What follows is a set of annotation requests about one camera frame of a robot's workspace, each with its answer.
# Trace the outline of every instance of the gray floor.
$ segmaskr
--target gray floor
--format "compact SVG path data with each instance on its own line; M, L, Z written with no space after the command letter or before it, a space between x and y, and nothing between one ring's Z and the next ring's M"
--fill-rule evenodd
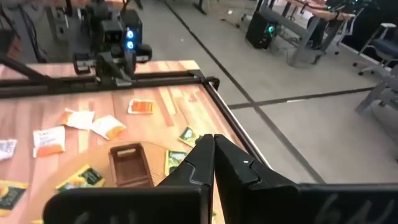
M217 13L204 16L189 1L170 4L254 101L367 88L377 82L370 75L356 74L351 64L357 58L348 50L326 55L317 66L292 68L286 64L292 49L283 40L277 41L281 50L276 53L256 50L245 41L244 26L231 25L233 18L223 22ZM232 108L248 102L164 3L143 1L143 5L139 15L144 42L151 44L154 60L195 60L205 75L221 80L219 93ZM46 50L59 51L47 45ZM366 92L331 96L257 110L247 105L233 113L271 166L296 182L319 181L310 169L327 183L397 182L397 113L378 106L376 116L371 111L363 116L354 113L365 96ZM274 134L272 125L285 139Z

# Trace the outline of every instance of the floor line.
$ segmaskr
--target floor line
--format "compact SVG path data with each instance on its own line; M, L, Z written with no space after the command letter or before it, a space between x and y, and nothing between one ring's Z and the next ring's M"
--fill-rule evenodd
M271 121L271 119L260 109L256 102L249 96L249 93L236 81L232 74L227 71L227 69L221 64L221 62L210 52L210 50L204 45L204 43L196 36L195 33L191 31L187 23L180 17L180 15L175 12L175 10L164 1L164 4L171 11L171 13L181 22L181 24L188 30L191 36L198 42L202 49L209 55L209 57L217 64L221 71L231 80L235 87L242 93L242 95L247 99L249 104L254 108L256 113L265 122L271 131L277 136L277 138L282 142L282 144L293 154L293 156L303 165L304 169L313 177L313 179L320 183L325 184L321 175L310 165L310 163L301 155L299 150L287 139L287 137L280 131L280 129Z
M355 89L355 90L343 90L343 91L334 91L334 92L329 92L329 93L293 96L293 97L274 99L274 100L257 101L257 102L254 102L254 104L256 106L266 106L266 105L273 105L273 104L277 104L277 103L288 103L290 101L310 100L310 99L323 98L323 97L329 97L329 96L341 96L341 95L347 95L347 94L352 94L352 93L362 93L365 91L371 91L372 89L373 89L373 87L367 87L367 88L359 88L359 89ZM253 107L253 104L252 103L236 103L236 104L228 105L228 107L231 110L236 110L236 109Z

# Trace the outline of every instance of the computer tower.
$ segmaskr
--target computer tower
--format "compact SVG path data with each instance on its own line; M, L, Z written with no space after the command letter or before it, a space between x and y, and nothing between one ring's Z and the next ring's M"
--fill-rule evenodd
M267 49L275 36L276 27L277 22L255 12L246 32L246 39L256 49Z

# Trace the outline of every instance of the brown wooden box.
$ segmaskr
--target brown wooden box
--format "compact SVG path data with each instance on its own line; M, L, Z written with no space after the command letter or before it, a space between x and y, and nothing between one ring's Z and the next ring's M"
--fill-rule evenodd
M109 151L112 178L118 187L153 187L154 182L141 144L117 146Z

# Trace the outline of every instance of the blue light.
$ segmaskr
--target blue light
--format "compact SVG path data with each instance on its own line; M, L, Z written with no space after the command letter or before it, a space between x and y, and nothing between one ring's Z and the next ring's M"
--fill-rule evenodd
M126 42L126 48L129 50L134 49L134 43L132 41L127 41Z
M134 37L133 31L131 31L131 30L127 31L127 38L128 38L128 39L131 39L131 38L133 38L133 37Z

